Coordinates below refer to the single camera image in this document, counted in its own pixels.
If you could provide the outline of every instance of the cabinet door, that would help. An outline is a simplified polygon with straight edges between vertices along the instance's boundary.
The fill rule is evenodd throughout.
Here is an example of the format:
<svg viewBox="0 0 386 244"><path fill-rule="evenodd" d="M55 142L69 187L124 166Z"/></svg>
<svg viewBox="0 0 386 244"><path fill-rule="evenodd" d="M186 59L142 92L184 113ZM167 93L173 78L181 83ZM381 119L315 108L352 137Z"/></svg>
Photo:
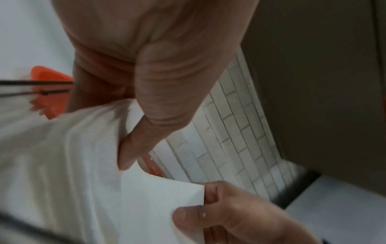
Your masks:
<svg viewBox="0 0 386 244"><path fill-rule="evenodd" d="M261 0L242 49L281 156L386 195L370 2Z"/></svg>

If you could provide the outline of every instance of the skin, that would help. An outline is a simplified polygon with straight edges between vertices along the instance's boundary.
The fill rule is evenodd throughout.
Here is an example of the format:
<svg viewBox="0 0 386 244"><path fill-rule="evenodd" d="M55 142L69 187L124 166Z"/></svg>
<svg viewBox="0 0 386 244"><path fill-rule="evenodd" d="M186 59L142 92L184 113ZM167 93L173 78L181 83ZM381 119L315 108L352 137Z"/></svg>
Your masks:
<svg viewBox="0 0 386 244"><path fill-rule="evenodd" d="M206 244L321 244L280 208L227 182L206 184L205 205L180 207L173 221L204 229Z"/></svg>
<svg viewBox="0 0 386 244"><path fill-rule="evenodd" d="M234 57L258 0L52 0L75 47L68 111L136 98L128 169L192 120Z"/></svg>

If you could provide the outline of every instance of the tiled wall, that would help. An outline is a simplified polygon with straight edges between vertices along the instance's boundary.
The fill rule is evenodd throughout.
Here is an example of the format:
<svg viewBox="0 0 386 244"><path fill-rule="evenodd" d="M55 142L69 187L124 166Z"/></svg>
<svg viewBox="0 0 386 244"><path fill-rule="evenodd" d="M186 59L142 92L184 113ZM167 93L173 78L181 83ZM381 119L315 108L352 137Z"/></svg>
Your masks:
<svg viewBox="0 0 386 244"><path fill-rule="evenodd" d="M268 200L304 170L280 158L241 50L167 142L192 182L226 180Z"/></svg>

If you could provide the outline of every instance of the dark panel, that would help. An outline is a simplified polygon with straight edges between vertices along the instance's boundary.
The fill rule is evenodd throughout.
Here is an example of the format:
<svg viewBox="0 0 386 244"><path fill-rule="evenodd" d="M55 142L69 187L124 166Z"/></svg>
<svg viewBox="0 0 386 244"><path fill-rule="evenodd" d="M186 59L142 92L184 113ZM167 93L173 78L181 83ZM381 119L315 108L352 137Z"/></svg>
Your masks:
<svg viewBox="0 0 386 244"><path fill-rule="evenodd" d="M386 195L370 1L262 0L242 49L281 156Z"/></svg>

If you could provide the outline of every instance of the human hand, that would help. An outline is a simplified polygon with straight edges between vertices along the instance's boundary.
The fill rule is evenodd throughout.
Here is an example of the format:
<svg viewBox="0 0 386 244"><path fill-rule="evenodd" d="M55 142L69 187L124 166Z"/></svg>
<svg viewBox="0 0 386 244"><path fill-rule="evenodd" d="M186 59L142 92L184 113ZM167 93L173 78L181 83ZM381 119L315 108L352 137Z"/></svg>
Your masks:
<svg viewBox="0 0 386 244"><path fill-rule="evenodd" d="M234 57L258 0L52 0L75 47L68 111L136 98L122 141L129 168L192 120Z"/></svg>
<svg viewBox="0 0 386 244"><path fill-rule="evenodd" d="M176 226L204 229L206 244L321 244L272 203L227 182L205 185L205 205L180 207Z"/></svg>

